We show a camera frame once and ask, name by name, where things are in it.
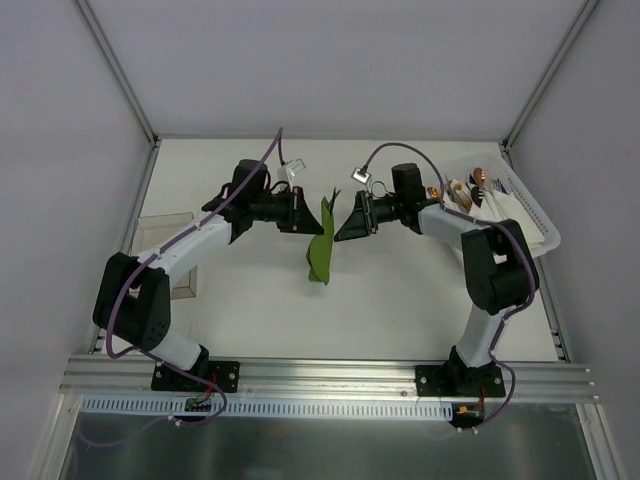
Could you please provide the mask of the green paper napkin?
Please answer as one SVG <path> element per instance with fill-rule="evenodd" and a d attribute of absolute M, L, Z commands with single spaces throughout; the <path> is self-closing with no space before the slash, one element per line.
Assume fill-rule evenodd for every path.
<path fill-rule="evenodd" d="M 334 205 L 337 193 L 321 201 L 321 220 L 324 233 L 314 236 L 306 252 L 309 265 L 308 280 L 328 285 L 330 281 L 330 267 L 334 243 L 335 221 Z"/>

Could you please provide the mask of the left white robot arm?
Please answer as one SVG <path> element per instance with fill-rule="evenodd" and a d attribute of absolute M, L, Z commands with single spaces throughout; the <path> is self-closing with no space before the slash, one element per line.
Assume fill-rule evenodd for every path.
<path fill-rule="evenodd" d="M 282 233 L 324 232 L 306 204 L 304 191 L 280 181 L 268 184 L 265 164 L 243 159 L 220 192 L 164 244 L 137 255 L 118 252 L 105 266 L 92 315 L 96 326 L 131 348 L 174 366 L 174 378 L 188 390 L 208 381 L 208 350 L 177 333 L 171 323 L 171 291 L 206 255 L 231 245 L 254 222 Z"/>

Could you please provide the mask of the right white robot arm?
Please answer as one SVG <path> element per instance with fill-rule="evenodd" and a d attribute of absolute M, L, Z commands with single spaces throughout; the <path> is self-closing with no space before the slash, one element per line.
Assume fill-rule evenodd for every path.
<path fill-rule="evenodd" d="M 413 232 L 461 251 L 472 308 L 463 335 L 429 382 L 470 395 L 493 381 L 496 347 L 515 313 L 527 308 L 539 287 L 532 257 L 514 220 L 466 218 L 430 198 L 414 163 L 391 169 L 393 191 L 381 198 L 361 190 L 334 236 L 337 242 L 368 237 L 383 223 L 399 221 Z"/>

